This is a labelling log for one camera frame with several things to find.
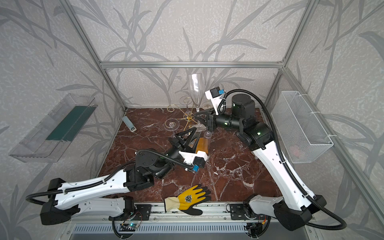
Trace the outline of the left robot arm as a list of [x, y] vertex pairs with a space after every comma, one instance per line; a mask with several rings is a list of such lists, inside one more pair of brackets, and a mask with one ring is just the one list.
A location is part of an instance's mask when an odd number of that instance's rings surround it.
[[43, 225], [57, 225], [79, 216], [107, 215], [111, 219], [127, 219], [135, 211], [133, 200], [116, 200], [106, 196], [145, 190], [154, 186], [175, 166], [197, 172], [208, 159], [198, 150], [196, 128], [169, 138], [172, 147], [165, 153], [154, 149], [138, 150], [133, 161], [118, 166], [111, 174], [87, 181], [68, 183], [61, 178], [50, 181], [46, 192], [30, 194], [26, 201], [40, 205]]

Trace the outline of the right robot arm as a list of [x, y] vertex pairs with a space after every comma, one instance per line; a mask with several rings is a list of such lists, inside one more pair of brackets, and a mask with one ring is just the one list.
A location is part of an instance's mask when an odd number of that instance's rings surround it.
[[205, 92], [212, 108], [195, 118], [213, 132], [217, 128], [236, 130], [241, 142], [267, 168], [281, 197], [249, 197], [244, 205], [250, 215], [275, 218], [289, 231], [305, 225], [327, 231], [343, 230], [347, 223], [326, 208], [326, 200], [301, 180], [284, 156], [271, 114], [263, 101], [250, 91], [225, 92], [216, 87]]

